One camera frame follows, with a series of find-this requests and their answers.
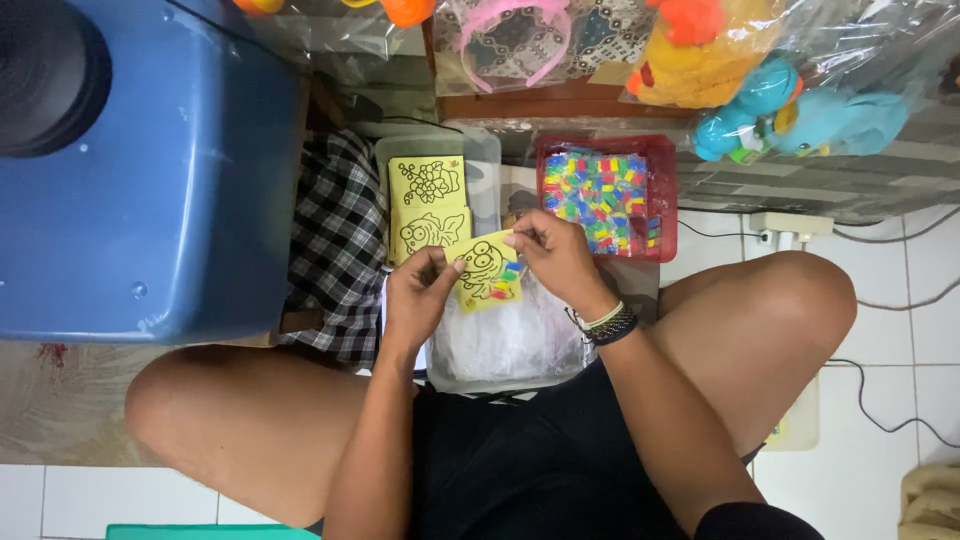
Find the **red plastic basket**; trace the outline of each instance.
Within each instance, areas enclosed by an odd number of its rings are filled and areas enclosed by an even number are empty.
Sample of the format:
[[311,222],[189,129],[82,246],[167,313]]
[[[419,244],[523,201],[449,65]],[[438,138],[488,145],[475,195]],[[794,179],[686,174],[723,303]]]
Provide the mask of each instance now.
[[660,219],[660,243],[628,257],[596,255],[669,262],[677,255],[677,157],[676,147],[665,135],[640,135],[619,138],[568,138],[548,135],[537,141],[537,192],[540,207],[544,208],[543,177],[546,160],[571,148],[599,152],[605,156],[636,154],[647,161],[646,217],[631,217],[630,224],[641,238],[647,237],[648,219]]

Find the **yellow plush toy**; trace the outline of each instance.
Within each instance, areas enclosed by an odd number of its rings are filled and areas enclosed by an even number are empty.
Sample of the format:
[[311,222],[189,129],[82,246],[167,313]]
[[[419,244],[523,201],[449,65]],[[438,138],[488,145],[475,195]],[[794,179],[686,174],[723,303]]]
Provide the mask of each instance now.
[[[659,6],[660,13],[627,91],[649,105],[702,109],[729,103],[780,38],[783,0],[648,4]],[[710,21],[722,21],[719,32],[705,31]],[[704,35],[716,38],[698,44],[696,36]]]

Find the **blue plastic container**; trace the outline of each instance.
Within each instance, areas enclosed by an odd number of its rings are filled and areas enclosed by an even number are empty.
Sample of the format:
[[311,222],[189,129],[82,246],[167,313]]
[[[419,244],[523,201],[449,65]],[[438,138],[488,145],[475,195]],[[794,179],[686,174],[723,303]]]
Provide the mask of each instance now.
[[[0,338],[178,344],[268,331],[287,294],[298,80],[161,0],[71,0],[107,41],[106,107],[0,160]],[[248,32],[233,6],[183,0]]]

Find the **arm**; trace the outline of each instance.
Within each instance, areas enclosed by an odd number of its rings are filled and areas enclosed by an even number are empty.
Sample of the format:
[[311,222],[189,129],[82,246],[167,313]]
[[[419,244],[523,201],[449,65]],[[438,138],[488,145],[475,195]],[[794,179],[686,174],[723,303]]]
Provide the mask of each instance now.
[[330,483],[324,539],[402,538],[410,521],[414,362],[463,262],[426,247],[387,280],[387,325],[363,408]]
[[[513,242],[550,292],[595,321],[617,306],[593,265],[583,229],[539,210]],[[600,348],[636,452],[674,518],[692,536],[721,503],[763,498],[700,391],[640,329]]]

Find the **pink headband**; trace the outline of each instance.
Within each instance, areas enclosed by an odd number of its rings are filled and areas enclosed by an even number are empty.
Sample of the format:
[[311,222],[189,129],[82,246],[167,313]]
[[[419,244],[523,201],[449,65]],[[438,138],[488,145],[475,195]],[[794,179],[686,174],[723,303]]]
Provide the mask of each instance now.
[[491,22],[492,19],[496,19],[496,22],[499,22],[499,15],[503,12],[516,10],[518,8],[540,8],[543,11],[543,21],[547,24],[556,22],[554,26],[564,35],[565,40],[564,48],[555,54],[549,62],[544,64],[543,67],[540,68],[540,71],[534,73],[527,79],[526,85],[528,88],[535,85],[537,81],[546,76],[551,69],[556,67],[557,64],[564,59],[566,49],[570,46],[571,24],[570,17],[566,14],[566,6],[568,4],[569,0],[480,0],[475,8],[467,12],[467,16],[465,17],[466,21],[463,26],[460,27],[460,62],[464,65],[464,71],[467,73],[467,77],[487,93],[493,93],[493,88],[481,81],[476,73],[467,66],[467,60],[464,58],[464,55],[467,51],[467,45],[470,43],[470,38],[474,32],[486,32],[489,28],[492,28],[492,26],[486,26],[487,23]]

